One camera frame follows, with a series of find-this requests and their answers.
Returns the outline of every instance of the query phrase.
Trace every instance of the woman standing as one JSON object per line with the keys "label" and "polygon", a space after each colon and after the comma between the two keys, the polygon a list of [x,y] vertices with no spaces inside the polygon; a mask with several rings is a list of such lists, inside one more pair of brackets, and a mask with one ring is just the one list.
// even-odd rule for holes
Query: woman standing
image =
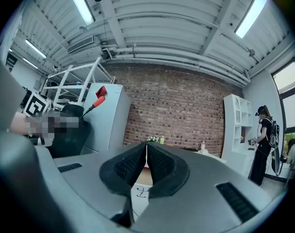
{"label": "woman standing", "polygon": [[273,117],[269,114],[266,105],[259,107],[258,112],[255,115],[259,116],[259,123],[262,127],[261,135],[254,142],[252,142],[252,145],[259,144],[259,146],[255,152],[250,179],[255,184],[261,185],[266,170],[267,157],[271,150],[268,139],[270,137],[270,131],[273,124]]}

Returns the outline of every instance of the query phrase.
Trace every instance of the bottle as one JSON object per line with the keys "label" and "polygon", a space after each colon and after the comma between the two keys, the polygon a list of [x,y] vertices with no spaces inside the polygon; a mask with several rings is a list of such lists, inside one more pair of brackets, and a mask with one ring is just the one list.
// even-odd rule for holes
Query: bottle
{"label": "bottle", "polygon": [[162,137],[161,137],[161,140],[160,140],[160,144],[164,144],[164,142],[165,142],[165,137],[162,135]]}
{"label": "bottle", "polygon": [[203,154],[204,153],[204,149],[205,149],[205,141],[202,141],[201,142],[201,145],[200,145],[200,152]]}

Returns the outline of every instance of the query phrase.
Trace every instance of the screwdriver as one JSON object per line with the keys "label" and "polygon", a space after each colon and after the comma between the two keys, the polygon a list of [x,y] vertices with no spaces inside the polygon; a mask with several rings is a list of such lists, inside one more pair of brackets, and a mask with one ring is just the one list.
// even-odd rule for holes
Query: screwdriver
{"label": "screwdriver", "polygon": [[89,109],[83,114],[86,115],[88,112],[92,111],[94,108],[98,107],[99,105],[101,105],[103,102],[105,101],[105,97],[100,97],[98,98],[93,104],[92,106],[89,107]]}

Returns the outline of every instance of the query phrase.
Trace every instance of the window frame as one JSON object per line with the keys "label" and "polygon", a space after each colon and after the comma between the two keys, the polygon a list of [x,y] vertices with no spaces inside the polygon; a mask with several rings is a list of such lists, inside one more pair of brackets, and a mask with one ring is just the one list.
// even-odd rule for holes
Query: window frame
{"label": "window frame", "polygon": [[287,128],[287,122],[286,122],[286,114],[285,114],[285,110],[284,110],[284,105],[283,105],[283,100],[285,98],[288,98],[292,95],[295,94],[295,87],[292,88],[291,90],[288,90],[288,91],[285,91],[283,93],[279,93],[278,91],[278,87],[277,87],[277,84],[275,82],[275,79],[274,79],[274,76],[276,74],[278,74],[279,72],[281,72],[282,70],[284,70],[285,68],[287,68],[289,65],[291,65],[293,62],[295,62],[295,57],[293,57],[289,62],[287,62],[284,66],[282,66],[281,68],[279,68],[278,70],[276,70],[275,72],[273,72],[271,75],[272,75],[272,78],[273,78],[273,81],[274,81],[274,84],[275,84],[275,87],[276,87],[276,90],[277,90],[277,93],[278,93],[278,96],[279,96],[279,101],[280,101],[280,105],[281,105],[281,113],[282,113],[282,123],[283,123],[283,138],[282,138],[282,151],[281,151],[281,154],[280,156],[282,156],[283,154],[283,147],[284,147],[284,135],[285,134],[288,134],[288,133],[295,133],[295,126],[294,127],[289,127]]}

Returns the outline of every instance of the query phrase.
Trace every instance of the backpack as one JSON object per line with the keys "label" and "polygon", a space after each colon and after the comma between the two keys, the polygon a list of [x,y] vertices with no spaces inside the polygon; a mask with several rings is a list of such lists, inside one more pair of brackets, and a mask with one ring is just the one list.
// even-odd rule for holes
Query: backpack
{"label": "backpack", "polygon": [[273,121],[272,119],[268,117],[265,117],[264,119],[268,120],[272,124],[269,139],[267,138],[267,135],[266,135],[268,144],[272,148],[277,148],[279,144],[279,125],[276,123],[276,121]]}

